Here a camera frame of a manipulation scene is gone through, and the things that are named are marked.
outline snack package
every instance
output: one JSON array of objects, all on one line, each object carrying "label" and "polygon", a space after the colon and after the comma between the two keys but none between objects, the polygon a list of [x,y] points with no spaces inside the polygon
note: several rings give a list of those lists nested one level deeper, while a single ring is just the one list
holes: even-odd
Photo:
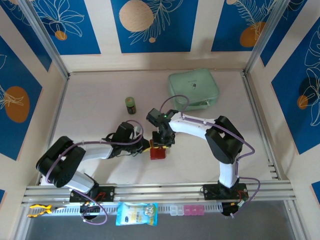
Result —
[{"label": "snack package", "polygon": [[130,203],[119,202],[116,214],[116,226],[149,224],[156,226],[158,223],[157,203]]}]

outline box lid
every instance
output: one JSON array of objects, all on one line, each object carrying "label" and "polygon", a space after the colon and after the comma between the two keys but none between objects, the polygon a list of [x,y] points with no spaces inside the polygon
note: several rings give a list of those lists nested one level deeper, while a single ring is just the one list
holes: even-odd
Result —
[{"label": "box lid", "polygon": [[[169,84],[174,95],[185,95],[190,104],[208,101],[219,96],[218,86],[206,68],[174,73],[169,76]],[[176,97],[180,104],[186,104],[184,97]]]}]

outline clear plastic container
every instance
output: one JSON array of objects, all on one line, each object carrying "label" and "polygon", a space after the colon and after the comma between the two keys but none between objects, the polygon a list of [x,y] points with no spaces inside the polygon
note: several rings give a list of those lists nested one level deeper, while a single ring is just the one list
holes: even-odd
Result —
[{"label": "clear plastic container", "polygon": [[[171,74],[168,81],[171,96],[185,95],[190,99],[186,111],[213,106],[219,96],[218,86],[206,68]],[[184,97],[174,97],[172,102],[174,108],[180,112],[187,104]]]}]

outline white table surface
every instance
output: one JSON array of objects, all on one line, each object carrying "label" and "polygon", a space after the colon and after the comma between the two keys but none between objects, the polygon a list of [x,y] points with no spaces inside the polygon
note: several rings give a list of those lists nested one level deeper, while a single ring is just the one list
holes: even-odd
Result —
[{"label": "white table surface", "polygon": [[[58,119],[53,142],[68,136],[74,142],[95,141],[115,132],[129,119],[139,121],[146,139],[155,127],[146,120],[152,108],[159,109],[169,97],[168,76],[177,71],[118,71],[72,74]],[[206,109],[186,114],[214,119],[226,116],[256,153],[241,160],[239,175],[271,180],[268,158],[248,101],[240,72],[212,71],[220,90],[217,103]],[[137,113],[127,113],[125,98],[135,99]],[[170,102],[164,110],[172,108]],[[78,171],[89,174],[98,183],[165,184],[209,182],[219,179],[219,162],[205,140],[177,133],[175,145],[166,151],[166,159],[150,160],[150,153],[136,157],[93,159],[82,162]],[[242,153],[249,149],[243,147]]]}]

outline black mounting plate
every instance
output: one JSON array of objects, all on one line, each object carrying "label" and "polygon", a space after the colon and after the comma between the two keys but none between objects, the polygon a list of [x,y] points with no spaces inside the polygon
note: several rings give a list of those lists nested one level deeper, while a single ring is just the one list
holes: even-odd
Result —
[{"label": "black mounting plate", "polygon": [[[97,202],[113,202],[114,196],[115,196],[115,187],[114,186],[99,186],[96,189],[97,195],[99,193],[105,193],[105,196],[103,198],[99,197],[97,199]],[[90,201],[86,197],[72,191],[70,193],[70,203],[86,203]]]},{"label": "black mounting plate", "polygon": [[204,184],[204,200],[237,200],[240,198],[238,191],[247,192],[245,183],[238,183],[235,187],[227,188],[220,183]]}]

